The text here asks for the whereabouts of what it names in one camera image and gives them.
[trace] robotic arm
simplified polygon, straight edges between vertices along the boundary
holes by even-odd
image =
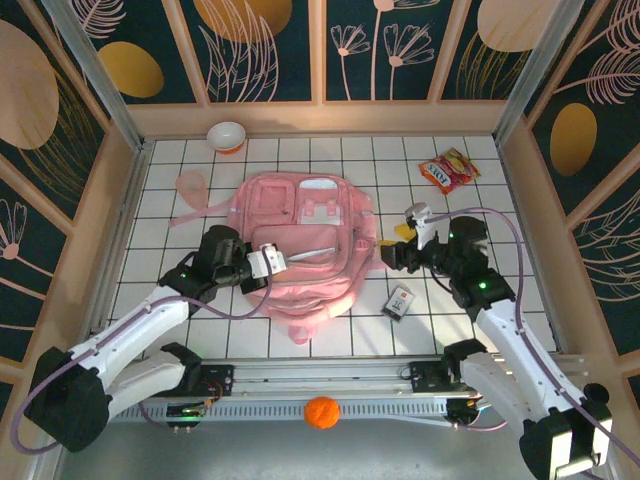
[[[251,245],[242,243],[232,228],[211,227],[198,251],[168,271],[129,314],[68,352],[53,347],[38,359],[32,390],[65,364],[96,352],[49,384],[25,415],[76,452],[93,442],[110,419],[131,405],[176,387],[190,391],[199,379],[200,358],[177,343],[127,365],[163,333],[198,311],[200,307],[189,299],[206,304],[215,299],[221,287],[240,285],[244,294],[264,288],[267,261],[274,274],[286,268],[274,245],[252,252]]]
[[[592,395],[592,390],[583,393],[576,388],[526,320],[517,318],[516,295],[505,279],[489,268],[484,222],[473,217],[453,218],[448,242],[441,244],[425,204],[414,205],[405,213],[416,236],[407,243],[383,246],[382,260],[392,269],[407,268],[412,273],[425,267],[449,277],[456,303],[496,345],[515,377],[514,381],[507,376],[486,348],[473,339],[445,348],[443,362],[452,381],[464,382],[480,392],[502,415],[520,439],[523,459],[535,478],[557,479],[603,465],[609,439],[566,396],[580,402],[610,431],[612,419],[606,400]]]

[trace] small box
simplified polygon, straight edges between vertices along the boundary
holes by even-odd
[[[399,322],[409,309],[412,301],[413,293],[402,287],[396,287],[391,298],[382,307],[382,313],[391,320]]]

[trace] orange ball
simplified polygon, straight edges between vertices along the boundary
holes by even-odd
[[[331,428],[340,419],[340,405],[333,398],[316,397],[304,407],[305,421],[315,428]]]

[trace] grid floor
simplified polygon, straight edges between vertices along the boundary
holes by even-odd
[[[443,196],[418,169],[420,161],[455,147],[473,159],[482,176],[474,183]],[[399,238],[394,227],[403,212],[424,201],[434,213],[485,206],[507,213],[517,222],[514,206],[493,140],[482,137],[343,137],[251,139],[233,155],[215,155],[205,140],[156,142],[132,229],[110,320],[120,318],[155,285],[158,277],[196,249],[209,226],[219,217],[192,221],[169,230],[168,219],[191,209],[177,195],[174,182],[181,172],[197,170],[210,179],[209,203],[230,198],[245,178],[261,172],[326,173],[346,178],[372,199],[379,221],[379,237]],[[517,286],[516,245],[500,219],[488,216],[490,262]],[[446,238],[448,222],[441,222]],[[551,328],[531,265],[525,262],[524,312],[542,344],[556,350]],[[392,322],[380,314],[396,285],[415,294],[407,315]],[[239,289],[218,292],[213,306],[233,314],[250,310]],[[387,356],[442,353],[444,346],[476,336],[489,350],[495,347],[475,328],[451,296],[424,271],[408,275],[391,270],[371,271],[353,308],[318,329],[313,340],[295,345],[287,328],[268,318],[229,321],[200,311],[192,319],[154,342],[145,356],[177,341],[202,358],[289,358]]]

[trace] chip bag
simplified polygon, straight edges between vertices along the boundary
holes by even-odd
[[[420,173],[436,184],[445,195],[480,176],[480,172],[471,160],[455,148],[421,163]]]

